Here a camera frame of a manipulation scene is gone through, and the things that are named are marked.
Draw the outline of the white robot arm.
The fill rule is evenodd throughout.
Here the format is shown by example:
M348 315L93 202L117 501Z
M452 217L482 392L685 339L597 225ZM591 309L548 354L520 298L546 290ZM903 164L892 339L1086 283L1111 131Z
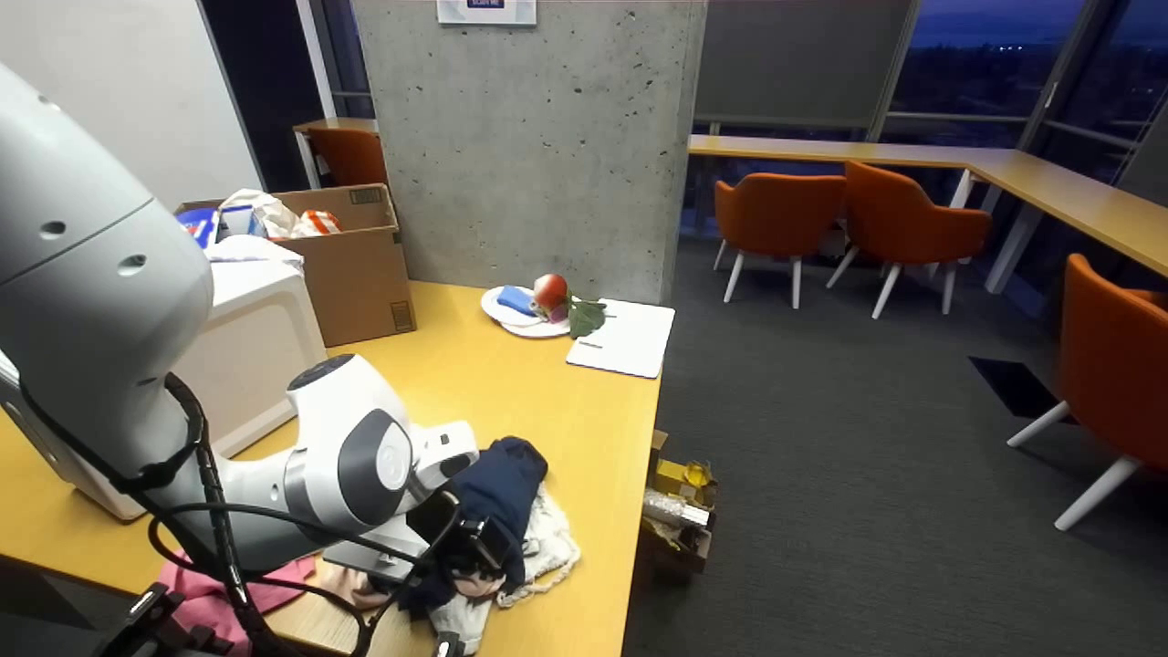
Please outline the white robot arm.
M213 315L213 262L66 111L0 71L4 400L172 528L193 565L271 573L335 539L414 560L452 522L477 461L464 425L417 428L358 354L288 384L299 443L207 444L174 363Z

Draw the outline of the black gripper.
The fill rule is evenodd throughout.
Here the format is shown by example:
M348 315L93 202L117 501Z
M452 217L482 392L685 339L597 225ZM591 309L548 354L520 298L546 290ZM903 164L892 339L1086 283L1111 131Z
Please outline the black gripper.
M498 580L510 561L510 537L491 513L469 510L452 488L438 488L404 513L404 527L426 539L432 561L449 575Z

